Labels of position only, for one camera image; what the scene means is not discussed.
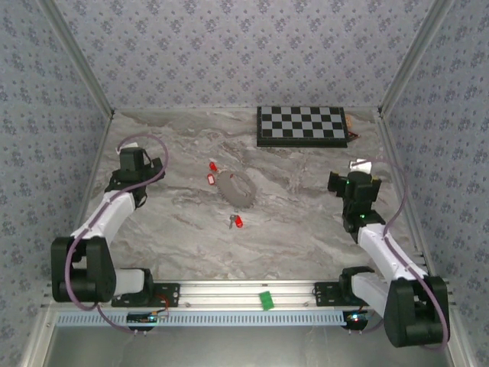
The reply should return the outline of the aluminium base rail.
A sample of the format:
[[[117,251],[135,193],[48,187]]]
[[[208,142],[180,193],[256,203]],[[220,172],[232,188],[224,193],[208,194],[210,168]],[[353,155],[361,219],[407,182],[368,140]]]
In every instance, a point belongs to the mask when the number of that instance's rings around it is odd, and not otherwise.
[[[259,293],[269,291],[273,310],[316,309],[315,280],[178,281],[180,301],[170,310],[262,310]]]

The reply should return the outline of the steel sheet panel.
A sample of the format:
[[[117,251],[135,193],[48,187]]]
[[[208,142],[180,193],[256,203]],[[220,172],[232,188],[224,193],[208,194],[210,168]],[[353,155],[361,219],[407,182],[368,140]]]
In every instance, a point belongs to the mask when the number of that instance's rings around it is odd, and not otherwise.
[[[131,336],[111,327],[55,329],[44,367],[453,367],[443,352],[397,349],[378,330],[333,326],[174,327]]]

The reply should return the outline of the aluminium frame post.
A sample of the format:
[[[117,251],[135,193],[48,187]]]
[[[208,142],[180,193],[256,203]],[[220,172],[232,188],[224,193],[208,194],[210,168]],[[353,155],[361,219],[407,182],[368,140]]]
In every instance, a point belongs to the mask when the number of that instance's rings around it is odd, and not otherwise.
[[[386,119],[416,71],[424,53],[442,26],[455,0],[433,0],[425,18],[410,45],[405,57],[378,107],[380,117]]]
[[[50,23],[53,32],[62,44],[81,80],[86,85],[90,95],[103,114],[111,119],[113,108],[105,96],[101,84],[93,73],[89,61],[78,45],[68,23],[54,0],[36,0],[44,16]]]

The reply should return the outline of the black white chessboard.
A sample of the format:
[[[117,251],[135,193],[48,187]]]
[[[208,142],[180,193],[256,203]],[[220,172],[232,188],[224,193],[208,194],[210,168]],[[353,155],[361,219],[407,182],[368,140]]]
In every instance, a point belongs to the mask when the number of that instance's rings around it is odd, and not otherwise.
[[[269,148],[346,148],[348,127],[342,107],[261,106],[257,108],[257,146]]]

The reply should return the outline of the aluminium side rail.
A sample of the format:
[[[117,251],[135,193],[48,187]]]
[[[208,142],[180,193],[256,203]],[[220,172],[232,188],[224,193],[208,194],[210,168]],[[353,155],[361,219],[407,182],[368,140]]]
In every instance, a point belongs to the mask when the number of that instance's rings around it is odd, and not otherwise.
[[[384,156],[387,160],[392,161],[393,164],[403,167],[389,124],[379,112],[375,116],[375,122],[377,124],[381,142],[384,146]],[[391,168],[391,171],[391,177],[397,196],[399,200],[402,200],[406,189],[405,183],[407,182],[407,174],[400,173],[398,168]],[[416,249],[420,250],[424,255],[427,270],[430,273],[437,275],[435,262],[432,260],[430,248],[423,233],[423,228],[411,193],[406,195],[406,201],[403,207],[403,217],[406,221],[410,240]],[[455,302],[453,294],[449,294],[451,338],[445,353],[451,359],[453,367],[479,367],[477,359],[474,359],[469,335],[464,328],[464,323],[458,306],[459,304]]]

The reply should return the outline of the small circuit board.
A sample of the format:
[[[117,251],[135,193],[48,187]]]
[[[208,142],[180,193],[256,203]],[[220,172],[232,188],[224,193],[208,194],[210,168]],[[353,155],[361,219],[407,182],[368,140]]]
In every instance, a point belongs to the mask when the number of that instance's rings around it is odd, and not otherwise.
[[[348,326],[366,325],[368,323],[368,314],[366,311],[345,311],[344,320]]]
[[[151,312],[130,312],[126,316],[127,324],[157,324],[163,322],[169,317],[167,312],[151,311]]]

